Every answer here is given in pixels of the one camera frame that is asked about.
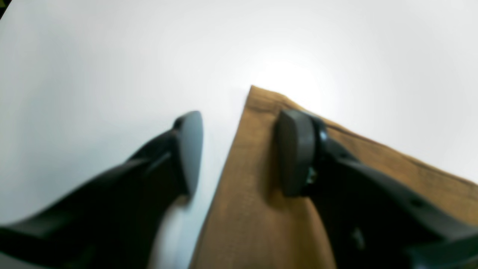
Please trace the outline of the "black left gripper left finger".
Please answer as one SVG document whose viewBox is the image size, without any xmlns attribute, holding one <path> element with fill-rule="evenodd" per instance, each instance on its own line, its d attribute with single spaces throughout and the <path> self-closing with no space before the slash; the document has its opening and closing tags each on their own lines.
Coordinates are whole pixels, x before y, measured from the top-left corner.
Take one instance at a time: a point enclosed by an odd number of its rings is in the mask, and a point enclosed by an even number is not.
<svg viewBox="0 0 478 269">
<path fill-rule="evenodd" d="M 198 187 L 201 112 L 46 209 L 1 226 L 2 269 L 145 269 L 167 210 Z"/>
</svg>

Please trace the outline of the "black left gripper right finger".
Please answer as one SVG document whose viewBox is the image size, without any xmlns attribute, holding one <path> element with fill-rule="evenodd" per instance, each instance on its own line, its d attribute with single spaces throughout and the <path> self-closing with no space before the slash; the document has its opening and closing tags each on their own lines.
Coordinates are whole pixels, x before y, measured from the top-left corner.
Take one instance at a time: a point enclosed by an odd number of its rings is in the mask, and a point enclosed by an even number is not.
<svg viewBox="0 0 478 269">
<path fill-rule="evenodd" d="M 276 141 L 282 192 L 312 201 L 337 268 L 477 268 L 477 228 L 361 162 L 322 119 L 284 109 Z"/>
</svg>

